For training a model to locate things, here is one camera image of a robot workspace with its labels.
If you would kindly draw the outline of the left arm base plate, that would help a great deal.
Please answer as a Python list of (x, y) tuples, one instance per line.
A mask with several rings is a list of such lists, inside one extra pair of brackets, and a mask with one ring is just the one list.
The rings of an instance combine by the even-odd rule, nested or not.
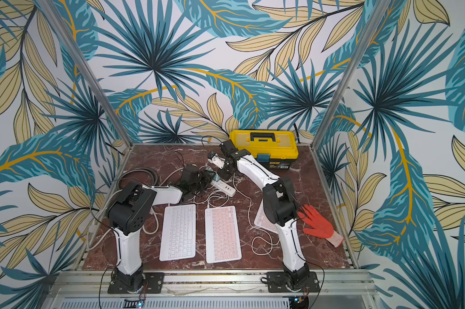
[(111, 276), (108, 294), (160, 294), (164, 283), (162, 272), (137, 272), (126, 275), (116, 270)]

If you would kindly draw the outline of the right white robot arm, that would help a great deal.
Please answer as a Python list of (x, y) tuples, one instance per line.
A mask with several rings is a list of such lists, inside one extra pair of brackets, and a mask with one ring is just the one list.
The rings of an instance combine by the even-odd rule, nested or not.
[(224, 158), (219, 159), (218, 174), (224, 180), (236, 172), (247, 176), (262, 190), (263, 210), (275, 225), (283, 252), (283, 269), (290, 290), (300, 290), (310, 276), (310, 269), (302, 253), (296, 222), (299, 203), (294, 185), (288, 178), (270, 172), (246, 149), (239, 150), (232, 140), (219, 145)]

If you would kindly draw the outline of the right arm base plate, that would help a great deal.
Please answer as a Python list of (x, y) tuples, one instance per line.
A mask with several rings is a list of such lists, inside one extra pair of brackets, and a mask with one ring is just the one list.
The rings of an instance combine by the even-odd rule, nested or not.
[(319, 292), (322, 280), (315, 272), (310, 272), (307, 279), (295, 282), (286, 272), (267, 272), (261, 278), (261, 282), (267, 285), (269, 293), (302, 293)]

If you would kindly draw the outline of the white power strip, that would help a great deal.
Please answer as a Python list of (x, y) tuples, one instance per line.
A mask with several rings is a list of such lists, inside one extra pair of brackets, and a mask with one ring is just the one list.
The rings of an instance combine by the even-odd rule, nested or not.
[(212, 182), (211, 185), (218, 189), (220, 192), (225, 193), (228, 197), (234, 197), (236, 194), (236, 189), (231, 187), (230, 185), (226, 184), (223, 180), (218, 180), (217, 182)]

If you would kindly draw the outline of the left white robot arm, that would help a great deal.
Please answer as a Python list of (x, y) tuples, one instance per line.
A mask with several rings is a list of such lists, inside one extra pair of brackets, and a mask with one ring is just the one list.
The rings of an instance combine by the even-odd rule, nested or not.
[(110, 228), (117, 238), (117, 266), (114, 282), (131, 293), (141, 291), (151, 280), (145, 278), (140, 254), (140, 233), (153, 207), (164, 205), (160, 261), (196, 256), (196, 205), (183, 203), (205, 189), (210, 182), (198, 167), (187, 165), (177, 185), (147, 186), (128, 182), (107, 210)]

